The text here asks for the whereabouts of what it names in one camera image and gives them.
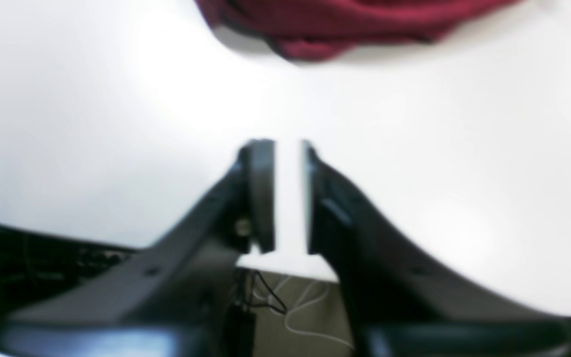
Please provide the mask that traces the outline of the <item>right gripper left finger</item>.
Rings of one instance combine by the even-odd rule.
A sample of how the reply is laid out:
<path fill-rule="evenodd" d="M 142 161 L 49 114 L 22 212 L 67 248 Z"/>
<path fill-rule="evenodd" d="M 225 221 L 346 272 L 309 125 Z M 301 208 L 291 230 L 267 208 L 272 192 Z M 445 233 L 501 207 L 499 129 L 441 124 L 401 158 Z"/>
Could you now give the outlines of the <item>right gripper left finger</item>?
<path fill-rule="evenodd" d="M 236 262 L 276 248 L 276 143 L 249 141 L 148 249 L 0 328 L 0 357 L 213 357 Z"/>

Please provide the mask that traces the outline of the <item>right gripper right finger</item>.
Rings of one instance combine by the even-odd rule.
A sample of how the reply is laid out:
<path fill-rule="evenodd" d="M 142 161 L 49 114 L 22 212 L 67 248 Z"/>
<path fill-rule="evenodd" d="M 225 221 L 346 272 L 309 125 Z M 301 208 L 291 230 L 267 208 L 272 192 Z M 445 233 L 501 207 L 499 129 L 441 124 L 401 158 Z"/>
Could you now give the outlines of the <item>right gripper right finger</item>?
<path fill-rule="evenodd" d="M 465 278 L 302 144 L 307 248 L 335 272 L 358 357 L 568 357 L 571 324 Z"/>

